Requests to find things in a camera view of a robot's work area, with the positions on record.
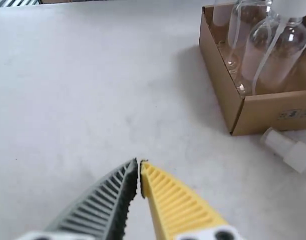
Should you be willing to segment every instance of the screw hole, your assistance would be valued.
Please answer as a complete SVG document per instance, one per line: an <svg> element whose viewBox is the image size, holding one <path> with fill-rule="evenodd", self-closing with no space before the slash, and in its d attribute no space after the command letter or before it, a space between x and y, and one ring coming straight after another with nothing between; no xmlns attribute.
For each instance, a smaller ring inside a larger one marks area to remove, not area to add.
<svg viewBox="0 0 306 240"><path fill-rule="evenodd" d="M51 240L50 237L47 236L40 236L39 238L36 238L35 240Z"/></svg>
<svg viewBox="0 0 306 240"><path fill-rule="evenodd" d="M216 240L234 240L233 234L229 233L228 231L220 231L215 234Z"/></svg>

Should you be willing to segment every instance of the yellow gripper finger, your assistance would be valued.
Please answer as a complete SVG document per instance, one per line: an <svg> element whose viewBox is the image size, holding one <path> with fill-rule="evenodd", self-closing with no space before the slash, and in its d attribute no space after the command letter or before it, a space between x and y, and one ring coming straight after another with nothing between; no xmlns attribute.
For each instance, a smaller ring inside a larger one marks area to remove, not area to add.
<svg viewBox="0 0 306 240"><path fill-rule="evenodd" d="M194 191L170 174L141 162L141 191L148 199L156 239L174 240L175 236L227 222Z"/></svg>

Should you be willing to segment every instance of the bottle neck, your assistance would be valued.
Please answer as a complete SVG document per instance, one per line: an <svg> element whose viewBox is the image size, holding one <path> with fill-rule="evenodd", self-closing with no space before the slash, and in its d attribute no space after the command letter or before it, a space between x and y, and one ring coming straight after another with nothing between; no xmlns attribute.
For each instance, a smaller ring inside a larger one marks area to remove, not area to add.
<svg viewBox="0 0 306 240"><path fill-rule="evenodd" d="M280 23L283 19L283 17L279 14L277 14L276 12L274 12L274 10L270 10L269 12L269 17L271 19L274 19L275 21L277 21L278 23ZM291 17L291 18L288 18L288 21L286 23L286 26L297 26L297 25L300 25L302 23L302 20L303 18L300 18L300 17Z"/></svg>

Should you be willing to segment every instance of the white table surface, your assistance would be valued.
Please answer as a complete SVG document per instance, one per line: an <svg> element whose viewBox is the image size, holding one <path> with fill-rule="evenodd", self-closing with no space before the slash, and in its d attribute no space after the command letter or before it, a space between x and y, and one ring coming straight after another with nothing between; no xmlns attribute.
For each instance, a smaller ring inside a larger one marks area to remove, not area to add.
<svg viewBox="0 0 306 240"><path fill-rule="evenodd" d="M135 156L196 190L249 240L306 240L306 178L258 135L226 130L198 48L207 3L0 8L0 240L42 230ZM306 131L292 134L306 142ZM155 239L140 195L125 239Z"/></svg>

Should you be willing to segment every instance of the spray bottle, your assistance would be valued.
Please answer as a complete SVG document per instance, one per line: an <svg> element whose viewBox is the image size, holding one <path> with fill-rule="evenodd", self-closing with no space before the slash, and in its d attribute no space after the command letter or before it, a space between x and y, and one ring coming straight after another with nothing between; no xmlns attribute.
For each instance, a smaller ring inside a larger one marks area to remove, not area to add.
<svg viewBox="0 0 306 240"><path fill-rule="evenodd" d="M221 50L225 64L234 79L253 26L267 17L271 0L239 0L233 6L225 47Z"/></svg>
<svg viewBox="0 0 306 240"><path fill-rule="evenodd" d="M274 0L269 17L250 32L235 80L245 95L282 92L285 79L306 48L306 0Z"/></svg>
<svg viewBox="0 0 306 240"><path fill-rule="evenodd" d="M233 6L233 4L223 4L221 0L214 2L211 32L218 48L224 47Z"/></svg>
<svg viewBox="0 0 306 240"><path fill-rule="evenodd" d="M306 144L290 139L282 133L269 128L261 138L261 143L298 173L306 176Z"/></svg>

